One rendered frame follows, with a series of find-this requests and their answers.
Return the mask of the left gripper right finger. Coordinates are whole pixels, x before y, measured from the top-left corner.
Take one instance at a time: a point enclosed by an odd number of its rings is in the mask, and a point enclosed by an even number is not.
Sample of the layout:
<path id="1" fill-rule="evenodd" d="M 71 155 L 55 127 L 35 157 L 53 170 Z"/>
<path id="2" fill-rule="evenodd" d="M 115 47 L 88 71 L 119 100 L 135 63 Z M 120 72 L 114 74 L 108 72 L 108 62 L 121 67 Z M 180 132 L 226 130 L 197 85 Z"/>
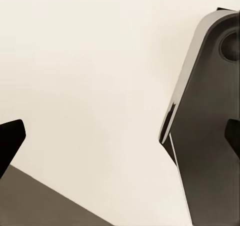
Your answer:
<path id="1" fill-rule="evenodd" d="M 240 121 L 229 119 L 226 124 L 224 136 L 240 159 Z"/>

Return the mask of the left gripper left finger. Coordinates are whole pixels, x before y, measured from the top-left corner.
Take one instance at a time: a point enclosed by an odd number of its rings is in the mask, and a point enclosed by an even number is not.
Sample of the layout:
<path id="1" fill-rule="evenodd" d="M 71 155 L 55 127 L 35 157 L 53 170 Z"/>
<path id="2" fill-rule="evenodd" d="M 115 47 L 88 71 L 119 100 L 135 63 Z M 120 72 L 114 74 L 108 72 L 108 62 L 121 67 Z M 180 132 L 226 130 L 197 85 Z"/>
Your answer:
<path id="1" fill-rule="evenodd" d="M 22 119 L 0 124 L 0 179 L 26 139 Z"/>

